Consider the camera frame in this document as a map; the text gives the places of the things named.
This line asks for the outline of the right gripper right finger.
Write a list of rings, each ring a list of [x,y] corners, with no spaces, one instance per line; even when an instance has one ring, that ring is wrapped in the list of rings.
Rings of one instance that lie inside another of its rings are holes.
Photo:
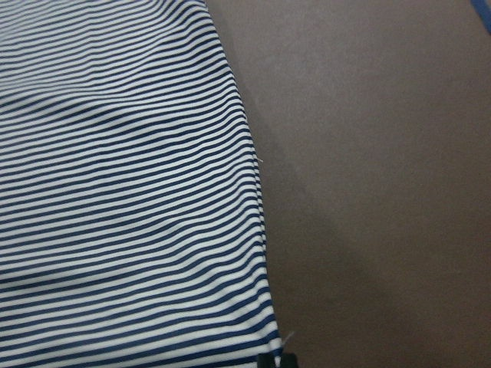
[[[298,368],[297,356],[294,353],[283,353],[282,368]]]

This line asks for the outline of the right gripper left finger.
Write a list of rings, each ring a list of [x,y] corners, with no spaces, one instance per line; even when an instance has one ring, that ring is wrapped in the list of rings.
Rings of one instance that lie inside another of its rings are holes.
[[[272,353],[260,353],[256,357],[257,368],[277,368],[277,361]]]

